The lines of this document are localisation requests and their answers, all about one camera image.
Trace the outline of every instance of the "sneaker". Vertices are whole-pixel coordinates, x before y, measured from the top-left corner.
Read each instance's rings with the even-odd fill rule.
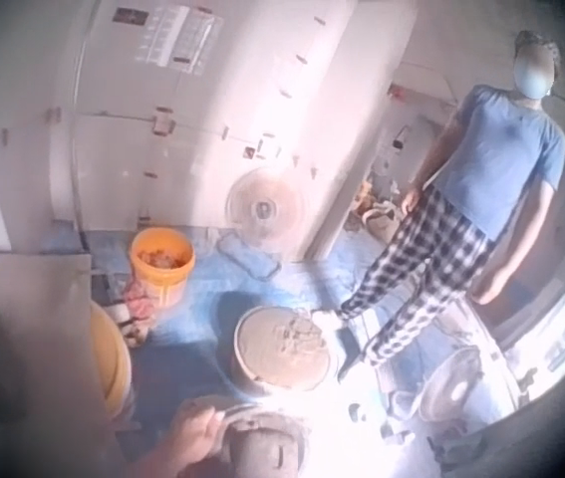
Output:
[[[346,323],[338,317],[335,311],[313,311],[311,321],[324,332],[338,331],[346,326]]]

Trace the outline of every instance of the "plaid pants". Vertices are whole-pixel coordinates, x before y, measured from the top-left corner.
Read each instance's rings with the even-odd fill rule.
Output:
[[[375,366],[403,350],[436,315],[467,291],[493,249],[493,241],[436,189],[427,188],[358,290],[337,312],[344,321],[353,319],[428,260],[415,294],[367,343],[361,359]]]

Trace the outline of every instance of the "floor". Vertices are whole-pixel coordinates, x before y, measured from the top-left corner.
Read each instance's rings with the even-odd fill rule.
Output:
[[[137,399],[134,421],[140,430],[120,435],[128,459],[152,447],[183,400],[206,394],[241,394],[229,379],[227,365],[235,325],[246,311],[258,305],[305,309],[336,306],[353,292],[383,247],[366,231],[342,232],[327,261],[285,264],[269,280],[264,276],[276,270],[276,262],[246,247],[237,237],[224,236],[220,243],[224,252],[220,253],[216,247],[218,231],[180,230],[194,246],[196,265],[183,301],[164,314],[149,342],[133,351]],[[120,292],[130,273],[127,251],[132,237],[132,233],[88,233],[93,267],[107,273],[111,288],[106,290],[101,276],[93,277],[93,297],[102,305]],[[80,242],[71,226],[59,224],[45,249],[50,253],[76,252]],[[341,334],[335,341],[339,344],[338,358],[353,355],[357,342],[366,340],[385,323],[408,293],[407,288],[398,288],[374,313],[357,322],[353,334]],[[395,388],[417,390],[460,345],[461,341],[446,331],[428,327],[392,361]],[[504,377],[497,367],[486,363],[484,372],[465,408],[464,420],[469,428],[492,423],[513,409],[509,395],[502,390]],[[351,422],[348,407],[353,402],[367,410],[367,423]],[[415,441],[389,450],[382,442],[379,428],[387,419],[386,397],[380,393],[374,373],[351,376],[343,385],[333,378],[302,407],[314,419],[311,459],[303,476],[438,476],[426,442],[438,427],[417,417],[406,423],[393,422],[394,431],[413,431]]]

